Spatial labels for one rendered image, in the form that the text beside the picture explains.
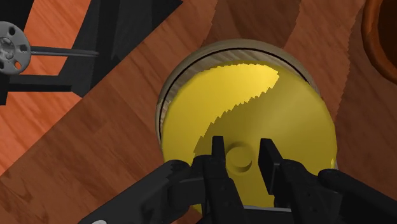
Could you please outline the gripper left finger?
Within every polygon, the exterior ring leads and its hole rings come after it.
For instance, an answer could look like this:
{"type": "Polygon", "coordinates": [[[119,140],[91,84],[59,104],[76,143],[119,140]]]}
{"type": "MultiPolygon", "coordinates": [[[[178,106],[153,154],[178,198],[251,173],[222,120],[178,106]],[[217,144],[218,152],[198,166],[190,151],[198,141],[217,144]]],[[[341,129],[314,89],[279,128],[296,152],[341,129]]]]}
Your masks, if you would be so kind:
{"type": "Polygon", "coordinates": [[[223,138],[192,164],[170,160],[81,219],[78,224],[171,224],[190,206],[202,206],[197,224],[248,224],[238,191],[228,177],[223,138]]]}

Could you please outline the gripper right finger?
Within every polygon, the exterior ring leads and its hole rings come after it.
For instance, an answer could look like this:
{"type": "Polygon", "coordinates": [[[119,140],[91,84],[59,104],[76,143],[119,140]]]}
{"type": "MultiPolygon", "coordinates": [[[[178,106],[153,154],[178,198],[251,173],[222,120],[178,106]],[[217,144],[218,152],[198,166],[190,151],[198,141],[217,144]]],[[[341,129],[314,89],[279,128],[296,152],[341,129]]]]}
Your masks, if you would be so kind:
{"type": "Polygon", "coordinates": [[[261,139],[258,165],[275,204],[291,209],[294,224],[397,224],[397,201],[337,169],[311,174],[261,139]]]}

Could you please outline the yellow round lid with knob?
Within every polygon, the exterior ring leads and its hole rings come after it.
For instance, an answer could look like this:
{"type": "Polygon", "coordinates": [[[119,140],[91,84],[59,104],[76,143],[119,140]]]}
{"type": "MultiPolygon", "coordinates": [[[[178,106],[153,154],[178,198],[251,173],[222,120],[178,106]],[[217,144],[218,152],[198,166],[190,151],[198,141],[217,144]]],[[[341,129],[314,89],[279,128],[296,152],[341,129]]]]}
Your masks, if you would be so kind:
{"type": "Polygon", "coordinates": [[[326,104],[301,77],[267,63],[230,64],[201,71],[178,91],[162,124],[165,160],[192,163],[225,144],[226,168],[245,206],[274,203],[258,166],[260,141],[317,174],[334,167],[335,126],[326,104]]]}

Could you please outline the beige wooden round container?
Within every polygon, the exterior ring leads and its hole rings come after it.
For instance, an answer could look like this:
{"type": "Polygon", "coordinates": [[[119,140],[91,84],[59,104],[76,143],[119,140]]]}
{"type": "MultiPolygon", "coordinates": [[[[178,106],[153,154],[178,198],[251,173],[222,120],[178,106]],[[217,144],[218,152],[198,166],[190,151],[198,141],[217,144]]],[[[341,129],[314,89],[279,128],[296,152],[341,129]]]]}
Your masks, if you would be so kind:
{"type": "Polygon", "coordinates": [[[238,60],[269,62],[301,77],[316,91],[319,89],[304,66],[288,52],[277,46],[253,39],[227,39],[199,48],[183,59],[170,73],[160,91],[155,113],[157,139],[162,137],[162,123],[168,105],[178,90],[196,73],[233,63],[238,60]]]}

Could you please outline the brown round bowl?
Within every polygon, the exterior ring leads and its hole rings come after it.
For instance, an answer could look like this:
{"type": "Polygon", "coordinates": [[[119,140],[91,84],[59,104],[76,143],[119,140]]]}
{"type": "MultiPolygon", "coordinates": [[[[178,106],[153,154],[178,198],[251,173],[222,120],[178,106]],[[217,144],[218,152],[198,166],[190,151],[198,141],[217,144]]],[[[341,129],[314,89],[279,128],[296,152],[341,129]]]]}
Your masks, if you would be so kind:
{"type": "Polygon", "coordinates": [[[388,81],[397,85],[397,67],[387,58],[379,38],[379,15],[384,0],[366,0],[363,7],[361,37],[372,66],[388,81]]]}

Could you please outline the black frame with grey wheel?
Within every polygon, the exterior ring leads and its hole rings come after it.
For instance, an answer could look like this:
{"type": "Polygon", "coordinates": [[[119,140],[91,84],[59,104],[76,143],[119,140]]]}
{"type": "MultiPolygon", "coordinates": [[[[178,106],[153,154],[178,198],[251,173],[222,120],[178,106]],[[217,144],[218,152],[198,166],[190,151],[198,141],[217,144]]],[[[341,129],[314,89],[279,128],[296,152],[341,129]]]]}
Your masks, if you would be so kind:
{"type": "Polygon", "coordinates": [[[73,47],[33,46],[24,28],[34,0],[0,0],[0,105],[9,92],[83,97],[155,30],[182,0],[90,0],[73,47]],[[56,76],[24,74],[33,55],[65,56],[56,76]]]}

